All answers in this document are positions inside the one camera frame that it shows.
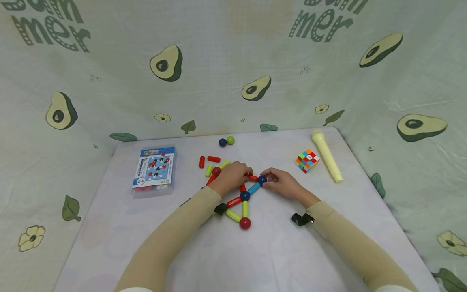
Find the red ball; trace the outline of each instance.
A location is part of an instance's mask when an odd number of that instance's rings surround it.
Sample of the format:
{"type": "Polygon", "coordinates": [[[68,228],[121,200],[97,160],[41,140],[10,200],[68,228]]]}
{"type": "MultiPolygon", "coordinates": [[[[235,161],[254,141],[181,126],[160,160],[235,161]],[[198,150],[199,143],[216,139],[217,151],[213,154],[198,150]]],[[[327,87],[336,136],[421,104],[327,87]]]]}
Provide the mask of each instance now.
{"type": "Polygon", "coordinates": [[[212,169],[212,174],[215,175],[215,176],[218,176],[221,171],[222,171],[222,169],[220,169],[219,167],[214,167],[212,169]]]}
{"type": "Polygon", "coordinates": [[[247,230],[251,226],[251,221],[248,217],[243,217],[240,219],[240,228],[247,230]]]}

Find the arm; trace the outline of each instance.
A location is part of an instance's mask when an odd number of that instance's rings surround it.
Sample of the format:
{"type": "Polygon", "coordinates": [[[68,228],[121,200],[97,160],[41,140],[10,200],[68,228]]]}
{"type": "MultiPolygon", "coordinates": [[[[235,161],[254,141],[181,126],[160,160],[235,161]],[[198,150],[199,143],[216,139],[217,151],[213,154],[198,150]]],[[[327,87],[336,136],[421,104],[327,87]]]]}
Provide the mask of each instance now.
{"type": "Polygon", "coordinates": [[[335,211],[326,202],[303,188],[288,172],[274,168],[261,173],[268,177],[263,186],[290,199],[298,200],[315,222],[314,228],[363,279],[370,291],[385,285],[398,285],[417,292],[397,263],[371,238],[335,211]]]}
{"type": "Polygon", "coordinates": [[[417,292],[401,267],[377,243],[326,202],[318,202],[306,212],[315,219],[314,228],[334,246],[370,291],[398,285],[417,292]]]}
{"type": "Polygon", "coordinates": [[[114,291],[141,287],[164,292],[167,269],[174,258],[212,215],[221,197],[245,181],[245,173],[253,174],[253,171],[238,161],[228,165],[209,187],[198,191],[170,214],[141,244],[114,291]]]}

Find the hand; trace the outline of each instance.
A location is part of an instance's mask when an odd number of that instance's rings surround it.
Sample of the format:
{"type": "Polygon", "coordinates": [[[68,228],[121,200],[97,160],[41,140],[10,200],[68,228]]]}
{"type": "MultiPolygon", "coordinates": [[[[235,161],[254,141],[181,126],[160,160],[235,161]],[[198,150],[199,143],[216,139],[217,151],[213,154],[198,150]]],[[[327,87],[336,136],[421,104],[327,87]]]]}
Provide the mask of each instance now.
{"type": "Polygon", "coordinates": [[[244,163],[235,161],[220,172],[219,176],[209,184],[209,187],[223,197],[229,191],[238,188],[248,180],[245,174],[253,175],[253,170],[244,163]]]}
{"type": "Polygon", "coordinates": [[[261,173],[268,181],[263,186],[269,190],[278,192],[289,199],[298,200],[305,208],[321,201],[299,184],[288,172],[276,168],[268,168],[261,173]]]}

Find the blue ball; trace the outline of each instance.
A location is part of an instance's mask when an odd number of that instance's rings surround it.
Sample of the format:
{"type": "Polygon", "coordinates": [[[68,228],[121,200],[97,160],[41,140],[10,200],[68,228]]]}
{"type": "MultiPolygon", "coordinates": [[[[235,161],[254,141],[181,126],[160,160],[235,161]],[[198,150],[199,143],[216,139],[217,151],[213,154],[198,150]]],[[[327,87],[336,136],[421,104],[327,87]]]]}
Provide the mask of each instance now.
{"type": "Polygon", "coordinates": [[[248,201],[250,200],[250,193],[249,192],[241,192],[240,193],[240,198],[242,201],[248,201]]]}
{"type": "Polygon", "coordinates": [[[227,140],[224,138],[219,139],[219,146],[225,147],[227,145],[227,140]]]}
{"type": "Polygon", "coordinates": [[[258,177],[258,183],[260,183],[261,186],[262,186],[262,184],[264,184],[267,181],[268,181],[268,179],[265,176],[258,177]]]}

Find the microphone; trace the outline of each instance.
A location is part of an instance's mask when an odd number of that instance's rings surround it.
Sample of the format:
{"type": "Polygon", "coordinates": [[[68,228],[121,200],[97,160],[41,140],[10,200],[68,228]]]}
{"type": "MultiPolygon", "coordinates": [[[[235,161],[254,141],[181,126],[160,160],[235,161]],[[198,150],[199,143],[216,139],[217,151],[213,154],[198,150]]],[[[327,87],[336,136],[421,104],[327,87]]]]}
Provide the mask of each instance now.
{"type": "Polygon", "coordinates": [[[340,183],[343,180],[342,175],[340,174],[339,167],[334,160],[333,154],[327,146],[326,140],[324,139],[324,134],[320,130],[314,130],[311,134],[311,139],[318,147],[319,152],[321,153],[321,157],[323,158],[334,181],[336,183],[340,183]]]}

